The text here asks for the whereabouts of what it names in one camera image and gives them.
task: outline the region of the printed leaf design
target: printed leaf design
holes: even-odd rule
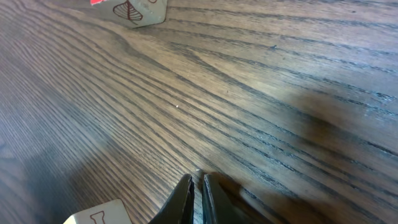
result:
[[[123,19],[130,20],[135,25],[138,24],[136,24],[134,21],[140,21],[143,18],[143,15],[139,11],[137,11],[134,6],[132,6],[129,0],[113,7],[113,12]]]

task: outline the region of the card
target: card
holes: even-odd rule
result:
[[[63,224],[131,224],[122,200],[116,199],[73,214]]]
[[[166,17],[167,0],[90,0],[103,19],[129,27],[161,23]]]

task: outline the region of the red printed symbol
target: red printed symbol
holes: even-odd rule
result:
[[[117,6],[113,7],[113,12],[123,19],[130,20],[133,24],[136,24],[134,21],[142,20],[143,16],[139,11],[137,11],[134,6],[127,0],[122,4],[118,4]]]
[[[90,218],[94,220],[94,224],[105,224],[104,216],[105,216],[104,211],[100,211],[90,215]]]

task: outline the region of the white card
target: white card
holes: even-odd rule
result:
[[[116,199],[73,214],[63,224],[131,224],[122,200]]]
[[[100,16],[129,27],[163,22],[167,0],[90,0]]]

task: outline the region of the wood grain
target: wood grain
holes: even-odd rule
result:
[[[250,222],[396,223],[397,13],[169,0],[132,30],[88,1],[1,1],[0,219],[121,198],[147,223],[184,173],[217,172]]]

